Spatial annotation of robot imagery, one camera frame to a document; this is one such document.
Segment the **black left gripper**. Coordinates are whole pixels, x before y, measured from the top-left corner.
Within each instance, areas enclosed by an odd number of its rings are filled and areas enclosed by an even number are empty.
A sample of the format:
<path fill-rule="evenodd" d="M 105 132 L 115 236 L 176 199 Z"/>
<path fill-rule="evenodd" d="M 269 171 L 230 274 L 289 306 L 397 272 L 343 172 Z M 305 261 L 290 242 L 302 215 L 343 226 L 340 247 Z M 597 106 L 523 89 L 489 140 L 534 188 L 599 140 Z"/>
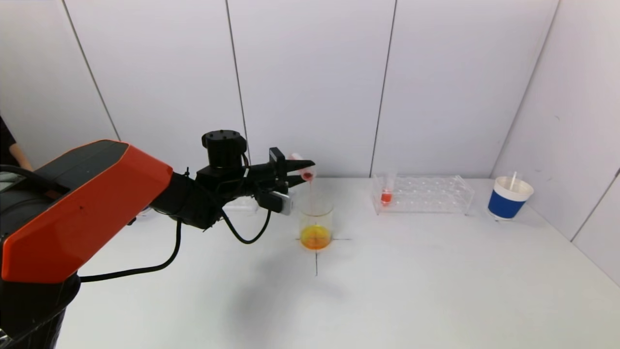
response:
<path fill-rule="evenodd" d="M 301 175 L 288 176 L 289 172 L 301 172 L 316 165 L 307 159 L 286 159 L 277 147 L 269 148 L 269 161 L 252 165 L 248 171 L 250 185 L 261 192 L 288 194 L 288 188 L 306 183 Z"/>

